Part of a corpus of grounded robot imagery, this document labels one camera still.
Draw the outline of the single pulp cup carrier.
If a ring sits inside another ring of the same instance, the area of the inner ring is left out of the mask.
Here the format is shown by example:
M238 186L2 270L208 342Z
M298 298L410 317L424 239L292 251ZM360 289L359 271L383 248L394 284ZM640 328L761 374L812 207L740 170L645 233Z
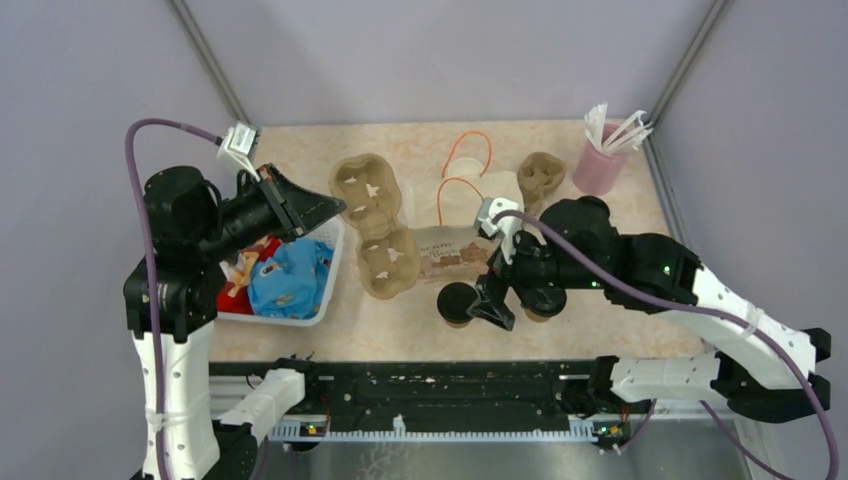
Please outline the single pulp cup carrier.
M402 194L383 157L366 153L340 160L329 179L333 196L346 203L344 221L358 235L356 258L365 291L380 300L412 288L421 270L411 230L398 215Z

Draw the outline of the paper takeout bag orange handles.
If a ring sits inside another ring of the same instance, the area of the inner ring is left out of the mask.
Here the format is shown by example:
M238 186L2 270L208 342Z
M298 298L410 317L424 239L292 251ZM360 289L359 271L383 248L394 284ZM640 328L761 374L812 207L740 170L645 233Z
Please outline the paper takeout bag orange handles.
M517 174L493 167L493 144L479 130L461 134L436 175L408 180L402 190L408 228L421 262L420 282L473 280L497 244L473 227L486 198L523 205Z

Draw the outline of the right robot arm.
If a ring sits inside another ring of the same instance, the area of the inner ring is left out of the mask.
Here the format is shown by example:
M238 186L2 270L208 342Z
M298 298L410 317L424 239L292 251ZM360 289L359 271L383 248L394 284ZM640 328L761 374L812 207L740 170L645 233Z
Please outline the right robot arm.
M620 233L597 197L554 203L537 220L539 234L526 231L526 221L512 201L483 201L474 225L498 248L476 281L466 319L511 330L508 293L528 313L551 318L564 310L569 291L596 290L614 305L678 325L710 346L687 358L598 358L586 385L594 409L612 412L623 402L653 399L721 401L743 417L773 424L829 409L830 383L816 371L831 353L825 330L776 321L669 236Z

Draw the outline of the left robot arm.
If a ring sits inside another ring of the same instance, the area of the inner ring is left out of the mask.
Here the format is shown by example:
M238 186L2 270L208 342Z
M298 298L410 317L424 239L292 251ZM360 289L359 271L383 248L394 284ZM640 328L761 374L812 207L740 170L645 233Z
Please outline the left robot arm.
M305 360L258 366L263 385L238 406L211 412L209 361L226 278L221 262L273 234L305 236L344 211L341 199L302 188L266 164L223 199L191 166L153 175L142 190L145 255L127 278L127 326L145 388L142 479L247 479L263 438L292 408L308 413L320 386Z

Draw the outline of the white plastic basket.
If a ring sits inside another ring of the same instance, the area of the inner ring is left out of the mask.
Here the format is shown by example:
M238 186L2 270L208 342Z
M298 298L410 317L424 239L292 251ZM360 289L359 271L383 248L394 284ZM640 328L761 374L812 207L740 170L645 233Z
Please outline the white plastic basket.
M293 327L322 320L341 265L345 225L339 216L296 241L279 246L251 270L251 314L219 311L220 319Z

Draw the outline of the blue snack bag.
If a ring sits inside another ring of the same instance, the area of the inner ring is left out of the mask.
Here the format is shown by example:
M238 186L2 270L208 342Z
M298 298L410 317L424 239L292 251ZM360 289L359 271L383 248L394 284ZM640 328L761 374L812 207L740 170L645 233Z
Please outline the blue snack bag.
M248 290L254 314L268 318L314 318L327 286L335 251L325 242L300 238L282 244L253 268Z

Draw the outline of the red snack bag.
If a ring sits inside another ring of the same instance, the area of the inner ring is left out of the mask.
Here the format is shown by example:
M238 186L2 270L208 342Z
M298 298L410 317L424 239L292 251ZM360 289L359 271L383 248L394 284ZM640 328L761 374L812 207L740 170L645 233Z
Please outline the red snack bag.
M254 314L248 295L253 279L253 268L260 262L268 260L281 245L282 242L278 238L267 235L254 245L240 250L230 259L219 263L225 276L224 287L217 296L219 312Z

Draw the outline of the brown pulp cup carrier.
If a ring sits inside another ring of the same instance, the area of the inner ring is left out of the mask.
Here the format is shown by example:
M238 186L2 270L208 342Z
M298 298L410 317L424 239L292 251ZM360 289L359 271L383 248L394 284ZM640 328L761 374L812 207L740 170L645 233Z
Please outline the brown pulp cup carrier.
M562 184L566 172L567 166L562 159L546 152L530 153L516 173L524 211L531 216L538 215L544 199Z

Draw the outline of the pink straw holder cup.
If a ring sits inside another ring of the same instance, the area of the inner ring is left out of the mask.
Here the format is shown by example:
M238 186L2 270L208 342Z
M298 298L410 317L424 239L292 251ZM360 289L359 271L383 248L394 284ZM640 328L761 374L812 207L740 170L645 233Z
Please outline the pink straw holder cup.
M590 139L587 139L573 173L573 183L585 194L606 195L613 189L624 166L632 156L632 153L614 155L602 153Z

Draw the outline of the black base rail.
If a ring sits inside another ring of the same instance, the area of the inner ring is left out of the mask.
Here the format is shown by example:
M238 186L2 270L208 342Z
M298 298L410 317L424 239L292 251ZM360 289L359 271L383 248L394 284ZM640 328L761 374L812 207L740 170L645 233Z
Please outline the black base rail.
M695 417L695 403L625 405L590 384L589 361L330 362L277 360L306 393L273 441L580 441L621 420Z

